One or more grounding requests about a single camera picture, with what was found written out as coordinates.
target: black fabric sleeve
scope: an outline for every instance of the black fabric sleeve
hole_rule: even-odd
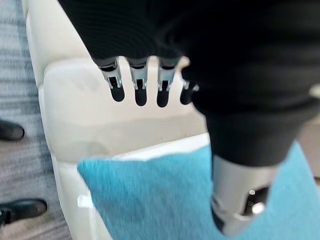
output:
[[[247,166],[281,162],[319,110],[320,2],[59,0],[93,60],[187,56],[212,153]]]

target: blue cushion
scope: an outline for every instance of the blue cushion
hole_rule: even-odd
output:
[[[211,216],[210,166],[207,146],[150,161],[94,158],[77,169],[114,240],[225,240]],[[320,239],[319,193],[298,143],[280,168],[265,213],[232,239]]]

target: black shoe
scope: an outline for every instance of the black shoe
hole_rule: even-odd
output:
[[[12,202],[0,203],[0,213],[3,224],[38,217],[48,209],[46,201],[42,199],[21,199]]]
[[[25,130],[22,126],[9,121],[0,120],[0,140],[19,141],[24,135]]]

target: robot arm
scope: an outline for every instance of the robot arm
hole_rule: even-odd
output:
[[[181,103],[205,115],[212,150],[212,216],[226,236],[263,210],[279,164],[319,110],[320,3],[288,1],[59,0],[101,69],[115,101],[124,90],[117,57],[129,62],[143,106],[149,56],[158,56],[159,107],[175,67]]]

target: gray carpet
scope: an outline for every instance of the gray carpet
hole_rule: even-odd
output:
[[[42,126],[20,0],[0,0],[0,118],[25,138],[0,142],[0,202],[43,198],[48,213],[4,227],[1,240],[70,240]]]

